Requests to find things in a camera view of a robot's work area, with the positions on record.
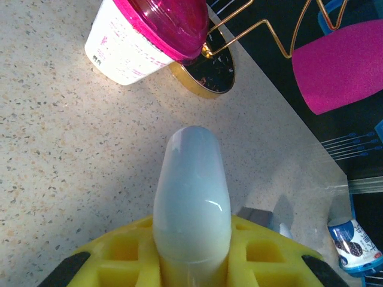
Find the pink plastic cup lid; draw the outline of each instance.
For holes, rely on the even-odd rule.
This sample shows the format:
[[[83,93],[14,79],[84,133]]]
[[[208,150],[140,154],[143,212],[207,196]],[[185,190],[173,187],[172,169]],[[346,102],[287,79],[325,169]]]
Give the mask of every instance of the pink plastic cup lid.
[[[200,55],[208,34],[206,0],[114,0],[129,23],[177,62]]]

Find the black rubber edge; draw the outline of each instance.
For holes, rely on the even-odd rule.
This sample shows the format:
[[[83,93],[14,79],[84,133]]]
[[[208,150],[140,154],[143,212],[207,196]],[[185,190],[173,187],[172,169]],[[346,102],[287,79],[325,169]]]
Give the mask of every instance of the black rubber edge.
[[[80,252],[65,258],[38,287],[66,287],[90,257],[89,252]]]
[[[303,255],[302,259],[324,287],[349,287],[326,262],[310,255]]]

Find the cookie image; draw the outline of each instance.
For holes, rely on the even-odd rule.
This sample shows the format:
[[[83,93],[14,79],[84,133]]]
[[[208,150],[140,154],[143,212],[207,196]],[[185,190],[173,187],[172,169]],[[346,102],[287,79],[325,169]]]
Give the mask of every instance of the cookie image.
[[[346,241],[344,244],[348,246],[349,251],[353,256],[360,257],[363,254],[363,250],[358,243]]]
[[[349,254],[348,249],[345,247],[343,241],[334,241],[334,244],[335,244],[335,246],[336,246],[338,249],[341,249],[341,250],[343,250],[344,252],[346,252],[347,254]]]

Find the gold wire stand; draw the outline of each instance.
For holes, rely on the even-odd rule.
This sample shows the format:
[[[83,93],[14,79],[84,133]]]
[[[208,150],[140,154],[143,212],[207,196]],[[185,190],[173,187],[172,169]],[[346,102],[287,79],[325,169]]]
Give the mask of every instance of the gold wire stand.
[[[254,2],[254,0],[249,0],[245,5],[243,5],[241,8],[239,8],[238,10],[236,10],[235,12],[233,12],[232,14],[230,14],[229,16],[227,16],[224,20],[222,20],[220,23],[216,24],[213,28],[211,28],[211,30],[208,32],[208,35],[218,29],[220,26],[224,25],[226,22],[228,22],[229,20],[231,20],[232,18],[234,18],[235,16],[237,16],[240,12],[244,11],[247,7],[249,7],[252,3]],[[342,3],[342,6],[341,6],[341,10],[339,11],[339,14],[338,14],[338,19],[336,21],[336,24],[333,25],[331,20],[330,20],[330,17],[329,17],[329,14],[327,13],[324,5],[323,5],[323,2],[322,0],[316,0],[318,6],[319,6],[319,9],[320,11],[322,12],[323,16],[324,16],[324,19],[328,25],[328,27],[331,29],[331,30],[336,30],[340,27],[341,25],[341,22],[342,22],[342,17],[343,17],[343,14],[345,12],[345,8],[346,8],[346,4],[348,2],[348,0],[344,0],[343,3]],[[206,57],[206,58],[211,58],[212,56],[218,54],[220,51],[222,51],[223,49],[226,49],[229,45],[233,44],[235,41],[241,39],[243,36],[245,36],[246,34],[248,34],[249,32],[251,32],[252,30],[254,30],[256,27],[262,25],[262,24],[266,24],[266,26],[268,27],[268,29],[270,30],[270,33],[272,34],[276,44],[278,45],[278,48],[281,50],[281,53],[283,54],[283,56],[286,58],[286,59],[289,59],[292,57],[293,55],[293,51],[294,51],[294,46],[295,46],[295,40],[297,38],[297,34],[298,34],[298,30],[299,30],[299,26],[302,22],[302,19],[303,19],[303,16],[305,15],[306,11],[307,11],[307,8],[309,7],[311,3],[311,0],[307,0],[306,3],[305,3],[305,6],[303,6],[303,9],[302,9],[302,12],[300,13],[300,16],[298,18],[298,22],[295,26],[295,29],[294,29],[294,33],[293,33],[293,37],[291,39],[291,44],[290,44],[290,51],[289,53],[286,52],[285,48],[283,47],[282,43],[281,43],[281,40],[279,40],[278,38],[278,35],[275,33],[270,21],[268,19],[262,19],[260,21],[258,21],[257,23],[255,23],[254,25],[252,25],[251,27],[249,27],[248,29],[244,30],[242,33],[240,33],[238,36],[234,37],[233,39],[231,39],[229,42],[227,42],[225,45],[223,45],[221,48],[219,48],[218,50],[216,51],[212,51],[209,47],[209,45],[207,43],[204,43],[203,45],[203,48],[202,48],[202,54]]]

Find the granite countertop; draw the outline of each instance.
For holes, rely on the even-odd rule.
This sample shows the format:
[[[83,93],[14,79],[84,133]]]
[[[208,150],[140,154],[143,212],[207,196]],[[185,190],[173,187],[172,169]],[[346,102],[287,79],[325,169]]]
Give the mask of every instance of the granite countertop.
[[[189,125],[217,135],[233,213],[273,211],[336,268],[326,221],[349,214],[346,176],[244,49],[216,100],[168,68],[120,86],[84,54],[99,4],[1,4],[0,286],[36,286],[76,247],[151,214],[167,140]]]

